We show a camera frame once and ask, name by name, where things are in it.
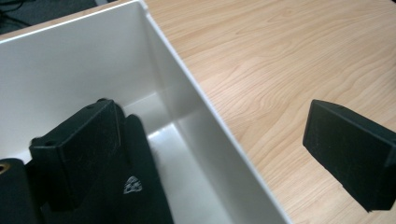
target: black object in bin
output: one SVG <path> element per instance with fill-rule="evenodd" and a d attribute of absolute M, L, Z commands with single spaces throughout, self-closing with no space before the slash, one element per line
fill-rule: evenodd
<path fill-rule="evenodd" d="M 143 125 L 112 100 L 82 108 L 30 151 L 25 166 L 0 160 L 11 164 L 0 174 L 0 223 L 173 223 Z"/>
<path fill-rule="evenodd" d="M 396 133 L 341 105 L 314 100 L 304 146 L 366 211 L 396 198 Z"/>

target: screw hole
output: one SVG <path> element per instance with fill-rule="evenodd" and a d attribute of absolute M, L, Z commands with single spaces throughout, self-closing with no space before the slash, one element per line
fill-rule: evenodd
<path fill-rule="evenodd" d="M 52 147 L 52 146 L 54 146 L 56 144 L 56 141 L 48 141 L 48 142 L 46 142 L 45 144 L 44 144 L 44 146 L 46 146 L 46 147 Z"/>
<path fill-rule="evenodd" d="M 9 169 L 8 163 L 0 163 L 0 175 Z"/>

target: white bin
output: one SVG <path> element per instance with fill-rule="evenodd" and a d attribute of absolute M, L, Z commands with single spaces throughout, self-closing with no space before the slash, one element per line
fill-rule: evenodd
<path fill-rule="evenodd" d="M 103 97 L 142 119 L 176 223 L 290 222 L 142 1 L 0 41 L 0 158 Z"/>

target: dark floor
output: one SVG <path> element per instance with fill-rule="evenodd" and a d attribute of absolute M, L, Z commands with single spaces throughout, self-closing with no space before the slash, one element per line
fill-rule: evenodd
<path fill-rule="evenodd" d="M 0 35 L 96 6 L 94 0 L 0 0 Z"/>

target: light wood grain desk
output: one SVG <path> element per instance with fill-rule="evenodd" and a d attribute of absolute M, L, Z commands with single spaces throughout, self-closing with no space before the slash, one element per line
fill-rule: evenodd
<path fill-rule="evenodd" d="M 396 223 L 395 206 L 367 214 L 302 145 L 312 99 L 344 105 L 396 131 L 394 3 L 147 0 L 147 4 L 295 223 Z"/>

